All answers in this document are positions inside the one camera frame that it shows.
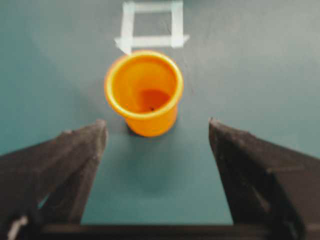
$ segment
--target yellow rim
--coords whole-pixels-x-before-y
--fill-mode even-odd
[[[163,62],[167,63],[172,68],[172,70],[176,76],[176,80],[177,80],[175,92],[174,92],[173,96],[171,97],[171,99],[169,100],[169,102],[167,102],[164,106],[162,106],[158,110],[153,111],[153,112],[149,112],[149,113],[135,113],[135,112],[131,112],[131,111],[124,109],[123,107],[121,107],[118,104],[118,102],[114,98],[113,89],[112,89],[114,76],[119,71],[119,69],[123,65],[125,65],[127,62],[129,62],[130,60],[132,60],[136,57],[142,57],[142,56],[156,57],[156,58],[162,60]],[[119,60],[117,60],[111,66],[110,70],[108,71],[108,73],[104,77],[104,92],[105,92],[107,101],[109,102],[111,107],[117,113],[119,113],[120,115],[122,115],[125,118],[130,118],[130,119],[143,120],[143,119],[155,118],[155,117],[158,117],[160,115],[165,114],[166,112],[171,110],[176,104],[178,104],[178,101],[180,100],[180,98],[182,96],[183,89],[184,89],[183,77],[182,77],[182,74],[181,74],[178,66],[175,64],[175,62],[172,61],[169,57],[163,55],[162,53],[159,53],[156,51],[150,51],[150,50],[136,51],[131,55],[121,57]]]

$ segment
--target teal floor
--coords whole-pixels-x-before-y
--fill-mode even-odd
[[[155,48],[184,75],[178,120],[143,138],[103,92],[123,54],[122,1],[2,0],[0,154],[102,118],[109,139],[83,224],[232,224],[208,119],[320,157],[319,9],[317,0],[185,0],[190,39]],[[168,14],[145,14],[135,34],[170,34]]]

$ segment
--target plastic cup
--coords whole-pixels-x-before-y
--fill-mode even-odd
[[[150,50],[121,57],[104,78],[108,103],[136,134],[145,137],[162,135],[174,125],[183,89],[178,66]]]

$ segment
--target tape marking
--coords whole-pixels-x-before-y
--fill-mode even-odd
[[[182,0],[160,2],[124,2],[121,37],[116,37],[116,46],[126,54],[131,54],[132,48],[172,47],[182,48],[189,39],[184,35],[184,9]],[[136,13],[171,12],[171,35],[133,36]]]

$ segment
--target cup rim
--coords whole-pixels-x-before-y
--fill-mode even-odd
[[[138,57],[156,57],[158,60],[161,60],[164,63],[166,63],[168,66],[170,66],[170,68],[173,70],[174,75],[176,77],[176,88],[170,100],[166,104],[164,104],[162,107],[158,108],[153,112],[136,113],[136,112],[128,111],[124,109],[116,101],[115,96],[113,95],[112,85],[115,79],[114,78],[115,74],[126,63]],[[168,56],[152,50],[139,50],[139,51],[133,52],[130,55],[124,55],[123,57],[116,60],[114,64],[112,64],[109,71],[106,73],[104,77],[104,94],[105,94],[106,100],[117,113],[119,113],[125,118],[130,118],[130,119],[145,120],[145,119],[151,119],[151,118],[162,116],[163,114],[170,111],[176,104],[178,104],[180,98],[182,97],[183,89],[184,89],[183,76],[177,64]]]

